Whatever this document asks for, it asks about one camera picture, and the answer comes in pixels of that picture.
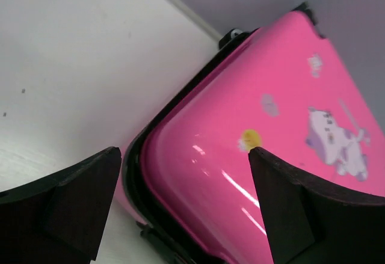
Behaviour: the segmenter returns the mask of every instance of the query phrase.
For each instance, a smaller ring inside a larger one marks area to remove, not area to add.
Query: white table surface
[[[166,0],[0,0],[0,191],[124,147],[215,53]],[[138,232],[114,202],[96,262],[160,263]]]

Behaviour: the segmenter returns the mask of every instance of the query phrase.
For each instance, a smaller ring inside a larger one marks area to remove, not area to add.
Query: black rubber edge
[[[152,195],[146,186],[141,174],[140,153],[141,148],[151,131],[163,120],[165,116],[183,100],[207,75],[222,63],[232,52],[236,50],[249,36],[250,32],[244,32],[228,42],[216,56],[211,59],[201,71],[187,83],[186,86],[159,112],[155,118],[141,131],[136,139],[131,142],[123,159],[122,181],[126,196],[137,212],[143,216],[149,226],[156,231],[157,241],[165,244],[161,247],[166,251],[168,247],[176,257],[181,257],[186,264],[223,264],[224,260],[208,255],[196,243],[180,224],[167,212]],[[143,237],[151,235],[153,241],[154,232],[142,233]]]
[[[296,8],[294,8],[292,11],[300,11],[300,12],[304,13],[304,14],[310,19],[310,21],[312,22],[312,24],[313,24],[313,26],[314,26],[314,29],[315,29],[315,31],[317,32],[319,38],[321,38],[321,39],[326,38],[326,36],[324,36],[323,34],[321,34],[320,31],[317,29],[318,20],[317,20],[317,18],[315,17],[314,12],[313,12],[313,10],[310,8],[308,2],[306,2],[306,1],[303,2],[302,4],[300,4],[299,6],[297,6]]]

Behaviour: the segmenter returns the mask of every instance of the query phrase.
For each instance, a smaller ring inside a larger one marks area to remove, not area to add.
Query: suitcase shell
[[[385,195],[385,137],[330,41],[300,11],[252,33],[200,81],[146,136],[137,162],[156,201],[206,253],[272,263],[247,157],[258,146]]]

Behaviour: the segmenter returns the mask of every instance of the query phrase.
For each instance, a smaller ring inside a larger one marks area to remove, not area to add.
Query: cartoon cat print
[[[368,178],[368,159],[362,154],[360,145],[366,136],[364,129],[359,129],[356,136],[340,127],[328,111],[309,108],[306,144],[314,149],[323,163],[334,166],[341,176],[349,173],[360,182]]]

